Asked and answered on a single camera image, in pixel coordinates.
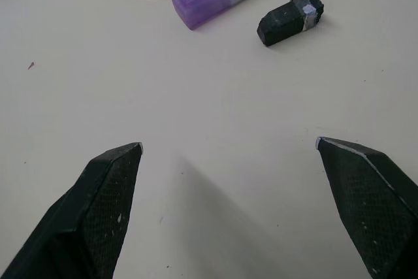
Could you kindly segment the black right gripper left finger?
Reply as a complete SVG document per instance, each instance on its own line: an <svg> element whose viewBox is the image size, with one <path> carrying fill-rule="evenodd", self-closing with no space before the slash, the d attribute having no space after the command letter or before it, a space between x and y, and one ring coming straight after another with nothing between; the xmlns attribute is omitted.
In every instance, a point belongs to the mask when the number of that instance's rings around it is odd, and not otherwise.
<svg viewBox="0 0 418 279"><path fill-rule="evenodd" d="M0 279L113 279L141 156L142 144L133 142L93 158Z"/></svg>

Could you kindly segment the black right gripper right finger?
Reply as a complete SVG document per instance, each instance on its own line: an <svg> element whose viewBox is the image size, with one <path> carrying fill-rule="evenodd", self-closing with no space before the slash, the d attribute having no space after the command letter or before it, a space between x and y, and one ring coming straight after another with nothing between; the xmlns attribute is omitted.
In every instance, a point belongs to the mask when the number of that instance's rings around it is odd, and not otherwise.
<svg viewBox="0 0 418 279"><path fill-rule="evenodd" d="M372 279L418 279L418 185L377 150L328 137L315 146Z"/></svg>

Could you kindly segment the black eraser with tape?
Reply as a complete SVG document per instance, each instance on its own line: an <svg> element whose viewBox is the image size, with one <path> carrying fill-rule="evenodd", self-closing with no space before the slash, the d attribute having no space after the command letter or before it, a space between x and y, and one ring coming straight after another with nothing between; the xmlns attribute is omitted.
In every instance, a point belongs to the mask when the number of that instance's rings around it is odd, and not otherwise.
<svg viewBox="0 0 418 279"><path fill-rule="evenodd" d="M323 12L321 0L290 0L261 19L257 34L261 42L269 47L315 27Z"/></svg>

